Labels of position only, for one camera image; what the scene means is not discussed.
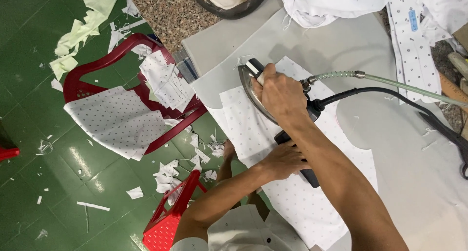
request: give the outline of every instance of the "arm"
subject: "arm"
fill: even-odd
[[[188,237],[208,241],[207,230],[244,196],[274,180],[286,179],[296,171],[310,168],[294,141],[277,146],[248,170],[224,180],[203,194],[185,210],[173,244]]]
[[[263,87],[252,80],[265,108],[296,142],[320,186],[347,225],[353,250],[407,250],[377,192],[359,169],[309,118],[300,82],[270,63]]]

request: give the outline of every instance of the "ruler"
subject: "ruler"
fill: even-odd
[[[442,86],[442,92],[457,101],[462,101],[462,102],[468,102],[468,96],[452,81],[448,80],[445,75],[443,75],[441,72],[439,72],[439,77],[440,77],[440,84]],[[465,107],[460,107],[465,111],[465,113],[468,114],[468,108]]]

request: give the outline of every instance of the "white shirt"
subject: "white shirt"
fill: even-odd
[[[264,222],[255,205],[229,210],[208,228],[208,242],[189,237],[170,251],[307,251],[294,228],[276,211]]]

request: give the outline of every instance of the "person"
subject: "person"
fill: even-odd
[[[264,207],[237,202],[249,195],[249,201],[258,203],[257,188],[312,168],[349,229],[352,250],[408,250],[371,183],[309,118],[301,83],[277,73],[272,63],[263,72],[263,86],[252,79],[254,90],[292,140],[234,177],[230,162],[235,152],[227,141],[219,183],[184,212],[171,249],[307,250],[277,212],[265,215]]]

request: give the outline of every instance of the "gray table surface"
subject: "gray table surface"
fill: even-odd
[[[203,75],[191,85],[206,106],[222,108],[219,93],[240,85],[233,64],[237,57],[251,53],[262,63],[288,56],[312,74],[363,70],[396,79],[391,41],[373,14],[307,31],[293,21],[282,31],[282,18],[277,15],[269,20],[281,7],[281,0],[266,0],[241,20],[220,21],[183,40],[197,72]],[[204,76],[213,68],[215,73]],[[396,90],[352,78],[323,82],[334,92],[366,86]],[[437,132],[422,137],[428,125],[417,112],[387,96],[372,92],[341,100],[337,108],[340,126],[354,146],[372,149],[379,195],[410,250],[466,250],[468,182],[459,175],[462,162],[457,148]],[[447,124],[435,104],[419,104]],[[347,234],[330,250],[350,249]]]

